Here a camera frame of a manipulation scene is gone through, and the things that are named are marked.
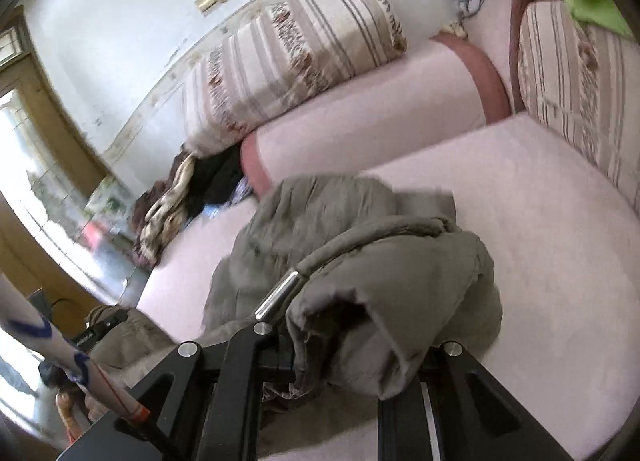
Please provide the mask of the olive green puffer jacket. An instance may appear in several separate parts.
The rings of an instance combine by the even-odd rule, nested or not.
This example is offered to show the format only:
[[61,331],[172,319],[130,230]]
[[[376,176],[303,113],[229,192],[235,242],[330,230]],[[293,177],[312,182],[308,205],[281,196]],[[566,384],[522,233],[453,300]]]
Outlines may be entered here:
[[500,332],[494,263],[457,225],[449,192],[324,175],[285,179],[257,202],[195,221],[92,357],[134,384],[171,345],[224,343],[253,323],[288,273],[303,280],[281,322],[295,377],[267,384],[268,400],[307,399],[328,385],[387,399],[430,347],[452,340],[480,354]]

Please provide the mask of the black garment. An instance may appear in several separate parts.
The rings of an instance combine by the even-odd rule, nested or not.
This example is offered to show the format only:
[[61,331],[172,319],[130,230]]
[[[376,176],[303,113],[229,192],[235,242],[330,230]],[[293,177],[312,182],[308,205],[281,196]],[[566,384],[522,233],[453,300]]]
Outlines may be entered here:
[[186,192],[186,213],[194,218],[207,203],[224,203],[234,187],[245,177],[239,143],[208,158],[196,158]]

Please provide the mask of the beige brown patterned blanket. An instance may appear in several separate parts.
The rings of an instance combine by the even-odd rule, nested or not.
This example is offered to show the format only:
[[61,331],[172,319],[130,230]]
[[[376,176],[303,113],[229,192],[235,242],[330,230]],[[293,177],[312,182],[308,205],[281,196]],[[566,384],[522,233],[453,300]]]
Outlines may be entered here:
[[160,261],[164,247],[186,222],[186,192],[193,174],[194,160],[195,156],[189,153],[179,166],[172,186],[145,216],[141,233],[142,255],[153,261],[154,266]]

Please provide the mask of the blue patterned cloth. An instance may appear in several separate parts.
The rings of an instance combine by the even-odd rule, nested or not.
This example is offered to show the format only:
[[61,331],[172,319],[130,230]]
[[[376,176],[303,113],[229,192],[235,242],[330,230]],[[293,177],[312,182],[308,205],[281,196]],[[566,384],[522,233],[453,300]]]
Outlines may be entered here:
[[250,185],[247,177],[243,177],[238,184],[234,187],[232,193],[229,196],[229,199],[224,203],[207,203],[203,207],[202,214],[208,218],[215,218],[220,213],[228,210],[228,208],[239,204],[245,199],[249,198],[254,194],[253,188]]

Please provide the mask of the striped floral pillow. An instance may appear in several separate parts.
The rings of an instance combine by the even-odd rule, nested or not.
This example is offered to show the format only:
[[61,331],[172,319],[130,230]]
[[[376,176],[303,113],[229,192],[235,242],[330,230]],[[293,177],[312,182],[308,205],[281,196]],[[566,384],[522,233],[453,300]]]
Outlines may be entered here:
[[387,0],[278,2],[207,51],[186,76],[184,147],[218,154],[406,49]]
[[575,21],[560,0],[529,4],[518,42],[525,109],[639,210],[639,45]]

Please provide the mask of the wooden door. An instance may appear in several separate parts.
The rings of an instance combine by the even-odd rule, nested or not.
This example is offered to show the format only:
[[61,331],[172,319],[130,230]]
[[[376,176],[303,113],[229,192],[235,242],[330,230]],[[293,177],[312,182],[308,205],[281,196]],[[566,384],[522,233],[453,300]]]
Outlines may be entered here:
[[1,21],[1,270],[68,337],[105,304],[101,233],[84,211],[105,168],[44,76],[23,10]]

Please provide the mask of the pink bolster cushion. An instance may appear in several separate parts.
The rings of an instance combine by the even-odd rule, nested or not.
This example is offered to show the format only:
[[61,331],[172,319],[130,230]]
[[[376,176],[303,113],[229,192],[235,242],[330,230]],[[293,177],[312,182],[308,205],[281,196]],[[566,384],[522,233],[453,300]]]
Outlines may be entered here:
[[512,111],[508,46],[439,35],[256,129],[242,169],[264,196],[285,178],[362,172]]

